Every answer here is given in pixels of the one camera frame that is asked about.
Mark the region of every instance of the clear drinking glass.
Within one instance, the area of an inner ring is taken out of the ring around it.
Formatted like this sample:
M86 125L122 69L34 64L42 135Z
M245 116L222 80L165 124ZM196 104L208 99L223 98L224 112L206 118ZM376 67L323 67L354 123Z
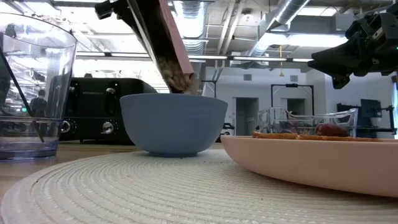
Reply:
M318 124L337 124L345 128L351 137L356 136L358 109L318 114L315 116L292 115L283 108L268 108L259 112L259 133L315 134Z
M0 161L56 154L76 45L48 22L0 13Z

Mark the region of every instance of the woven placemat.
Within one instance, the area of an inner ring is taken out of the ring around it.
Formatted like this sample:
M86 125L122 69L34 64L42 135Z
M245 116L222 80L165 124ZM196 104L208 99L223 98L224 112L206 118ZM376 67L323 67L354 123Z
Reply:
M59 164L4 196L9 223L398 223L398 200L291 184L224 150L192 158L120 153Z

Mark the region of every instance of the table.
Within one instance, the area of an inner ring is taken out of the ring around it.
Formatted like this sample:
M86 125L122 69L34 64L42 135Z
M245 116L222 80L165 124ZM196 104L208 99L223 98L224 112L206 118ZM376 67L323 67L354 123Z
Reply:
M216 143L211 148L224 149L223 145L220 143ZM92 156L135 151L140 151L140 149L136 146L110 146L102 144L63 142L59 145L57 156L54 159L38 160L34 162L0 163L0 201L7 190L10 189L16 182L46 167Z

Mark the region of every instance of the ceiling duct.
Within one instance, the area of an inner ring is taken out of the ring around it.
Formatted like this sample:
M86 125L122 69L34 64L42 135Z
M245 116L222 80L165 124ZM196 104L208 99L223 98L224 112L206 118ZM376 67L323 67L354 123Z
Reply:
M204 38L205 35L207 7L207 2L174 1L174 8L178 17L178 21L176 21L178 31L183 38L188 39L183 40L183 42L189 55L203 55L205 53L205 42L200 39ZM192 63L192 67L195 75L200 76L201 64Z
M281 45L281 43L278 43L280 40L275 39L274 34L270 34L269 31L276 29L280 31L289 31L290 22L292 22L294 17L309 1L310 0L280 0L276 10L263 16L259 30L265 29L265 33L248 52L247 56L260 57L270 45Z

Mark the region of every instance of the plate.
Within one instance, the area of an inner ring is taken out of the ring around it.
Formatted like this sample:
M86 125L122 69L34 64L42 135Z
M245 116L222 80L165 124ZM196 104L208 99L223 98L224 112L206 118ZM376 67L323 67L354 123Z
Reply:
M398 142L221 136L228 155L258 174L298 184L398 197Z

